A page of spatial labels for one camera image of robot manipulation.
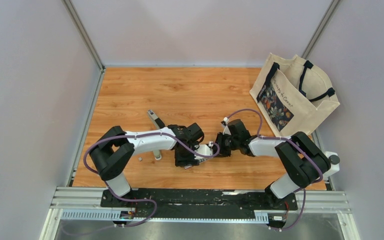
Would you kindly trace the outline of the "red white staple box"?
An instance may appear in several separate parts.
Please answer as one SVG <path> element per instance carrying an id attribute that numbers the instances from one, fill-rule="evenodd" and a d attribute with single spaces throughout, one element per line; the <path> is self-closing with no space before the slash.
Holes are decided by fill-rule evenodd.
<path id="1" fill-rule="evenodd" d="M 185 166 L 185 167 L 183 167 L 185 170 L 187 170 L 187 169 L 190 169 L 190 168 L 193 168 L 193 167 L 197 167 L 197 166 L 199 166 L 200 164 L 198 164 L 198 165 L 187 165 L 187 166 Z"/>

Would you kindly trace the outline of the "grey-green stapler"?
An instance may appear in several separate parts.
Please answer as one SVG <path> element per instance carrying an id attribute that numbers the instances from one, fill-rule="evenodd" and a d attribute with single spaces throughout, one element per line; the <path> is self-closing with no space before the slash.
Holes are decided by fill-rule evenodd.
<path id="1" fill-rule="evenodd" d="M 160 152 L 159 150 L 155 150 L 155 151 L 153 151 L 153 155 L 154 155 L 154 159 L 155 159 L 156 161 L 159 161 L 159 160 L 162 159 L 162 154 L 161 154 L 161 152 Z"/>

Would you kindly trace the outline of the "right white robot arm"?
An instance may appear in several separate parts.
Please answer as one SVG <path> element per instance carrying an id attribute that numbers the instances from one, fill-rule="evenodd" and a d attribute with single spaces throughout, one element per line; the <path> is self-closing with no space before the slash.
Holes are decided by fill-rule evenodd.
<path id="1" fill-rule="evenodd" d="M 279 209 L 289 194 L 323 180 L 338 164 L 304 132 L 284 137 L 257 136 L 251 135 L 240 119 L 225 118 L 221 124 L 224 129 L 215 140 L 220 146 L 219 158 L 231 156 L 232 151 L 250 157 L 279 157 L 286 173 L 265 189 L 265 203 L 273 210 Z"/>

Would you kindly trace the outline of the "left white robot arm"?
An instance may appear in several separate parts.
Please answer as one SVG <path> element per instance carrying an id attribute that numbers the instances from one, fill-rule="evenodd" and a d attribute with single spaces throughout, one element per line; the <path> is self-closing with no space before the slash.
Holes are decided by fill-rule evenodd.
<path id="1" fill-rule="evenodd" d="M 213 155 L 211 144 L 202 144 L 204 133 L 197 123 L 190 126 L 171 124 L 161 129 L 134 132 L 119 125 L 108 130 L 85 156 L 90 157 L 96 173 L 113 191 L 120 207 L 133 201 L 131 187 L 124 175 L 130 158 L 146 152 L 174 150 L 177 167 L 197 166 Z"/>

